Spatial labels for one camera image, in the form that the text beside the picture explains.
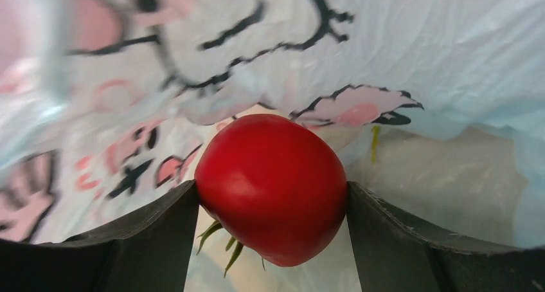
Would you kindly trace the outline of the red fake tomato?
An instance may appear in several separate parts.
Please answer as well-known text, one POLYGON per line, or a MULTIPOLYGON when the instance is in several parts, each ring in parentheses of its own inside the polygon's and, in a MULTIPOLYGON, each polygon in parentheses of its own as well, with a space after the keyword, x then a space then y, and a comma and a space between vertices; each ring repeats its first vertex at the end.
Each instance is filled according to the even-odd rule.
POLYGON ((195 184, 213 224, 225 229, 234 264, 244 248, 279 267, 322 252, 346 215, 348 186, 335 152, 312 131, 278 115, 250 114, 209 142, 195 184))

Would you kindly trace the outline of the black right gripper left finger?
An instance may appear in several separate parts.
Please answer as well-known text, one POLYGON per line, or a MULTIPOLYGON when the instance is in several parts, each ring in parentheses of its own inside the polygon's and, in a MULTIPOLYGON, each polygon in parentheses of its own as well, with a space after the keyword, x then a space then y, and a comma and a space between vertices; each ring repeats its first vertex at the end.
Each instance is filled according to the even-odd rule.
POLYGON ((61 243, 1 241, 2 291, 182 291, 199 198, 186 181, 61 243))

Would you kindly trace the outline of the light blue printed plastic bag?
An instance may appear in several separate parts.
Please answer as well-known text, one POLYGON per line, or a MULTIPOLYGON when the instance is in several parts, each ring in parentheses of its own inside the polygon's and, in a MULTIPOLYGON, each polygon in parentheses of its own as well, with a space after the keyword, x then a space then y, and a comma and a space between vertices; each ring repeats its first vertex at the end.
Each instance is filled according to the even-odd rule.
MULTIPOLYGON (((148 205, 259 112, 391 205, 544 248, 544 0, 1 0, 1 241, 148 205)), ((363 291, 347 218, 300 266, 244 248, 230 271, 211 222, 182 291, 363 291)))

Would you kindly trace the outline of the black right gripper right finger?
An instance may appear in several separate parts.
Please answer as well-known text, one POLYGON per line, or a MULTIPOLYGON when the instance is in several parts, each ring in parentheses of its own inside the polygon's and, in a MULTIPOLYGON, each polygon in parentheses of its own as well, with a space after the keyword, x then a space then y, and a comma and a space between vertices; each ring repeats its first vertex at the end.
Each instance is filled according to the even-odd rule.
POLYGON ((543 291, 544 248, 440 228, 349 182, 347 221, 363 291, 543 291))

